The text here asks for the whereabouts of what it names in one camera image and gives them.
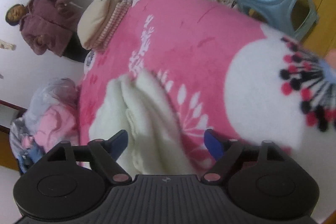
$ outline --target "black robotic base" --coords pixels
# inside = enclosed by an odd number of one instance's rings
[[[138,175],[115,162],[127,132],[87,146],[59,143],[14,186],[18,224],[316,224],[309,215],[319,188],[271,142],[222,142],[224,155],[196,175]],[[76,161],[89,161],[92,170]]]

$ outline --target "pink blanket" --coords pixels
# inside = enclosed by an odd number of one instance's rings
[[[330,113],[336,103],[329,87],[336,86],[336,74],[283,33],[208,0],[133,0],[106,51],[88,60],[81,144],[107,83],[146,68],[167,91],[185,152],[199,172],[213,163],[203,143],[206,128],[256,144],[273,140],[292,148],[319,184],[314,218],[334,210],[336,116]]]
[[[203,143],[207,128],[228,138],[271,139],[295,148],[305,116],[300,94],[286,100],[281,88],[279,72],[288,65],[284,56],[294,43],[284,37],[208,0],[133,0],[81,84],[81,144],[88,142],[109,80],[136,76],[145,67],[167,91],[197,170],[213,163]]]
[[[264,37],[260,23],[207,0],[134,2],[105,53],[96,54],[81,85],[81,144],[88,142],[88,129],[108,81],[127,72],[136,76],[146,67],[169,94],[187,154],[198,168],[209,168],[204,130],[212,127],[230,138],[239,137],[223,119],[223,79],[235,53]],[[233,42],[230,48],[227,41]]]

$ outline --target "white fluffy fabric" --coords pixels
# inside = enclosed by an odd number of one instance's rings
[[[89,138],[107,140],[122,129],[129,133],[129,142],[117,163],[132,177],[195,174],[166,94],[145,70],[134,82],[123,75],[108,83]]]
[[[285,96],[279,77],[290,54],[280,41],[283,33],[261,26],[264,39],[243,47],[233,58],[225,81],[224,103],[232,127],[245,140],[272,140],[281,146],[300,146],[305,117],[300,93]]]

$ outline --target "hand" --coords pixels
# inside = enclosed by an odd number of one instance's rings
[[[56,5],[57,11],[64,12],[67,4],[66,3],[58,3]]]
[[[37,38],[37,44],[38,44],[38,45],[43,45],[43,40],[44,40],[44,34],[43,34],[43,35],[40,35],[40,36]]]

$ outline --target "round black disc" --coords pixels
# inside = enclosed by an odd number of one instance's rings
[[[69,220],[95,208],[105,183],[95,172],[68,161],[36,163],[15,184],[14,199],[23,215],[38,220]]]
[[[230,178],[227,189],[238,207],[273,220],[311,214],[319,196],[316,182],[289,160],[266,161],[242,169]]]

